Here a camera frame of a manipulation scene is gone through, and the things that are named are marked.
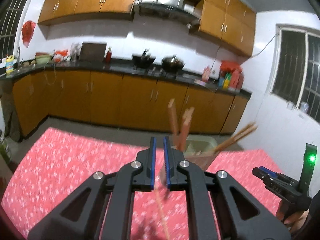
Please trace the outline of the person right hand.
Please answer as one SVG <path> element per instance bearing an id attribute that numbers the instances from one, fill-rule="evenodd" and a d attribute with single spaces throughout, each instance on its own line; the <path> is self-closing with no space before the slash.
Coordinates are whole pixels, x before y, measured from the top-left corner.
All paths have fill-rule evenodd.
<path id="1" fill-rule="evenodd" d="M 289 232 L 295 233 L 297 232 L 305 223 L 308 215 L 309 210 L 307 211 L 298 211 L 289 217 L 287 219 L 284 219 L 284 213 L 281 211 L 281 207 L 283 205 L 283 201 L 281 200 L 278 205 L 278 209 L 276 211 L 276 217 L 282 221 L 286 226 L 288 226 Z"/>

